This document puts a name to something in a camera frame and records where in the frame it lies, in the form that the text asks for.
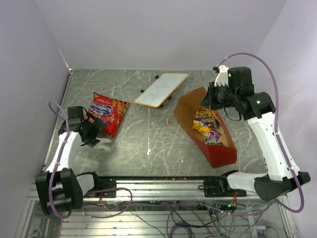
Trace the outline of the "red brown paper bag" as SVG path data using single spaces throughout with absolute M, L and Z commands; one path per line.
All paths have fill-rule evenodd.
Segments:
M 220 133 L 220 138 L 216 144 L 207 145 L 204 142 L 206 140 L 204 136 L 196 129 L 193 129 L 195 112 L 205 109 L 201 105 L 201 101 L 206 94 L 206 89 L 200 87 L 181 96 L 175 107 L 174 116 L 181 128 L 196 143 L 213 168 L 234 164 L 237 162 L 237 149 L 218 111 L 215 111 L 216 118 L 219 121 L 219 127 L 216 130 Z

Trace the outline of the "red cookie snack bag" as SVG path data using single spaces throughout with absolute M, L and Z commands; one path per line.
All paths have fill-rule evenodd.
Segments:
M 107 126 L 103 127 L 103 131 L 111 138 L 115 138 L 130 106 L 130 102 L 109 98 L 94 92 L 94 98 L 88 112 L 105 122 Z

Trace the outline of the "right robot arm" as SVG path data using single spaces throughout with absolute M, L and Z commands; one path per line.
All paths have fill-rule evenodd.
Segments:
M 219 192 L 230 196 L 240 189 L 256 193 L 261 200 L 269 202 L 309 183 L 309 173 L 301 171 L 291 158 L 276 124 L 276 104 L 268 93 L 255 93 L 251 70 L 224 65 L 213 70 L 217 77 L 209 83 L 201 104 L 212 110 L 234 108 L 239 119 L 243 119 L 255 134 L 267 170 L 264 174 L 228 172 L 220 177 Z

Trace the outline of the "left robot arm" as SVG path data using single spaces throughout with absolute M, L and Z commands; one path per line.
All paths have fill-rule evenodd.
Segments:
M 83 206 L 84 195 L 97 196 L 101 184 L 96 172 L 76 175 L 72 169 L 83 146 L 94 147 L 106 123 L 82 106 L 62 111 L 64 121 L 58 130 L 58 146 L 45 172 L 37 174 L 35 185 L 45 215 L 65 219 Z

